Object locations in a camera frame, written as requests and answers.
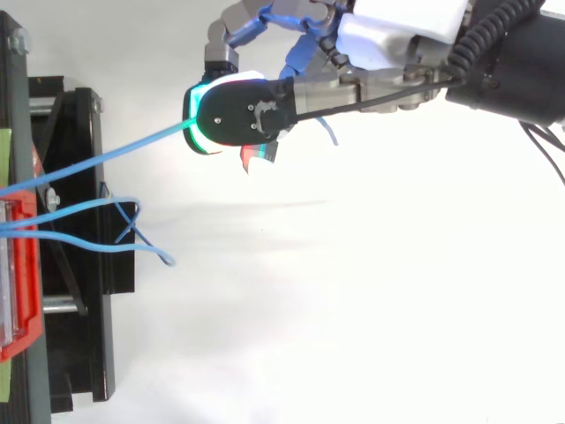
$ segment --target white background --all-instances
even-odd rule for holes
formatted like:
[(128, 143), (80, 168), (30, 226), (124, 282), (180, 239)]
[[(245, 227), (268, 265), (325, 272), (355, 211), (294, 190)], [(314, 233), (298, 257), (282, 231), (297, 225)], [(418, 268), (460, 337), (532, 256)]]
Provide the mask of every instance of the white background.
[[(180, 121), (229, 4), (0, 8), (33, 35), (30, 74), (103, 96), (110, 150)], [(276, 77), (296, 39), (270, 29), (242, 70)], [(136, 293), (113, 299), (117, 392), (56, 423), (565, 421), (565, 189), (518, 124), (443, 101), (330, 123), (339, 148), (303, 124), (251, 178), (182, 136), (106, 165), (178, 266), (136, 257)]]

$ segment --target blue cable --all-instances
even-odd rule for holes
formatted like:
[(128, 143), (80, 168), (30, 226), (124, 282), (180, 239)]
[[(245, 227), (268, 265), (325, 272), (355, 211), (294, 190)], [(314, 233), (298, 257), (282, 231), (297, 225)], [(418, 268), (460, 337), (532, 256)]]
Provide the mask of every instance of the blue cable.
[(98, 199), (95, 201), (85, 201), (79, 205), (70, 206), (69, 208), (60, 209), (57, 212), (36, 216), (29, 219), (20, 219), (18, 221), (10, 221), (0, 223), (0, 231), (17, 230), (18, 228), (33, 227), (41, 223), (50, 223), (57, 219), (64, 218), (69, 215), (77, 214), (84, 210), (99, 208), (101, 206), (111, 205), (112, 203), (135, 203), (139, 207), (139, 200), (135, 197), (112, 197), (108, 199)]
[(42, 239), (42, 240), (56, 240), (69, 245), (74, 245), (80, 247), (81, 249), (90, 250), (92, 252), (100, 252), (103, 254), (119, 254), (122, 252), (130, 251), (144, 251), (151, 252), (153, 254), (158, 254), (162, 258), (165, 258), (167, 265), (173, 267), (176, 265), (175, 260), (167, 254), (167, 252), (154, 247), (154, 246), (143, 246), (143, 245), (97, 245), (95, 243), (90, 243), (81, 238), (76, 238), (68, 234), (62, 234), (60, 232), (52, 231), (0, 231), (0, 238), (4, 239)]
[(138, 218), (139, 218), (139, 214), (141, 213), (141, 205), (138, 205), (138, 210), (135, 212), (135, 215), (133, 216), (132, 220), (130, 220), (129, 216), (127, 216), (128, 219), (126, 219), (125, 221), (127, 222), (127, 227), (125, 227), (125, 229), (120, 233), (119, 236), (117, 236), (116, 240), (114, 240), (115, 244), (118, 244), (120, 241), (122, 241), (122, 239), (127, 235), (128, 232), (130, 232), (133, 228), (137, 228), (135, 226), (135, 223), (137, 222)]
[(328, 121), (326, 121), (326, 119), (324, 119), (323, 117), (318, 117), (318, 118), (316, 118), (316, 120), (321, 124), (321, 126), (326, 128), (326, 131), (328, 132), (329, 136), (331, 137), (332, 142), (334, 143), (334, 146), (336, 146), (338, 148), (339, 142), (337, 141), (337, 137), (335, 136), (334, 130), (328, 124)]
[(128, 144), (127, 146), (123, 146), (122, 148), (117, 148), (116, 150), (112, 150), (111, 152), (105, 153), (103, 155), (91, 157), (90, 159), (86, 159), (83, 162), (75, 163), (74, 165), (71, 165), (67, 168), (63, 168), (62, 170), (56, 170), (55, 172), (50, 172), (49, 174), (42, 175), (41, 177), (38, 178), (30, 179), (28, 181), (24, 181), (14, 185), (9, 185), (5, 188), (0, 188), (0, 198), (8, 196), (13, 193), (17, 193), (21, 190), (28, 190), (30, 188), (42, 186), (44, 184), (48, 184), (52, 181), (56, 181), (61, 178), (69, 177), (70, 175), (76, 174), (77, 172), (81, 172), (82, 170), (93, 168), (96, 165), (99, 165), (111, 159), (115, 159), (121, 155), (126, 155), (134, 150), (143, 148), (149, 144), (155, 143), (158, 140), (164, 139), (165, 137), (169, 137), (174, 133), (183, 131), (185, 128), (188, 128), (190, 125), (194, 124), (195, 121), (196, 118), (186, 120), (181, 124), (171, 126), (171, 128), (167, 128), (166, 130), (159, 131), (144, 139), (134, 141), (133, 143)]
[[(101, 187), (100, 187), (100, 197), (102, 197), (104, 195), (104, 189), (106, 189), (106, 192), (108, 192), (108, 195), (110, 196), (111, 199), (115, 199), (115, 197), (113, 197), (112, 192), (110, 191), (108, 185), (106, 183), (102, 183)], [(124, 218), (124, 220), (127, 223), (133, 223), (132, 226), (132, 230), (133, 232), (135, 232), (137, 234), (137, 236), (148, 246), (153, 247), (153, 245), (151, 244), (151, 242), (141, 233), (141, 231), (138, 229), (138, 227), (135, 225), (135, 217), (133, 220), (130, 220), (130, 217), (125, 213), (124, 209), (122, 208), (122, 205), (120, 205), (119, 202), (115, 202), (116, 208), (119, 211), (119, 213), (122, 215), (122, 217)], [(119, 243), (120, 241), (122, 241), (123, 237), (118, 237), (115, 241), (115, 243)], [(165, 265), (169, 265), (169, 263), (167, 262), (167, 259), (163, 256), (160, 256), (161, 261), (165, 264)]]

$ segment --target red plastic part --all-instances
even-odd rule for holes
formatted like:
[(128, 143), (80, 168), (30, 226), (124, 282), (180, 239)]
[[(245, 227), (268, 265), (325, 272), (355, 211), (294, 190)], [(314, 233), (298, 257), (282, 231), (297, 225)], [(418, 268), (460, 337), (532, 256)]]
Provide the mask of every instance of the red plastic part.
[[(11, 219), (33, 218), (37, 215), (35, 193), (18, 192), (0, 201), (12, 202)], [(0, 347), (0, 362), (5, 362), (31, 346), (43, 332), (41, 310), (41, 280), (39, 276), (39, 243), (30, 238), (13, 240), (16, 276), (16, 299), (20, 332), (14, 341)]]

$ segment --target coiled black cable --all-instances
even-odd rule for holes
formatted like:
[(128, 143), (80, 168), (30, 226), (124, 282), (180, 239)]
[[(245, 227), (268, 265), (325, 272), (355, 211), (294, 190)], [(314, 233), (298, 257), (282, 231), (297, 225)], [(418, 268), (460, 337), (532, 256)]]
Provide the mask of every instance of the coiled black cable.
[(466, 81), (469, 71), (494, 44), (517, 24), (537, 13), (546, 0), (507, 0), (485, 16), (457, 43), (445, 72)]

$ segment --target metal rod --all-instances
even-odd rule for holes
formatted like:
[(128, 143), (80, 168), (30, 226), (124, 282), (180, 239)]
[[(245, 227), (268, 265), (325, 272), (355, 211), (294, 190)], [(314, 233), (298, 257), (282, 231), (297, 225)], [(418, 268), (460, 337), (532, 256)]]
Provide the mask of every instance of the metal rod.
[(51, 113), (55, 97), (32, 97), (29, 99), (29, 113), (32, 117), (46, 117)]
[(43, 298), (44, 314), (69, 314), (78, 311), (79, 309), (75, 305), (71, 295), (45, 296)]

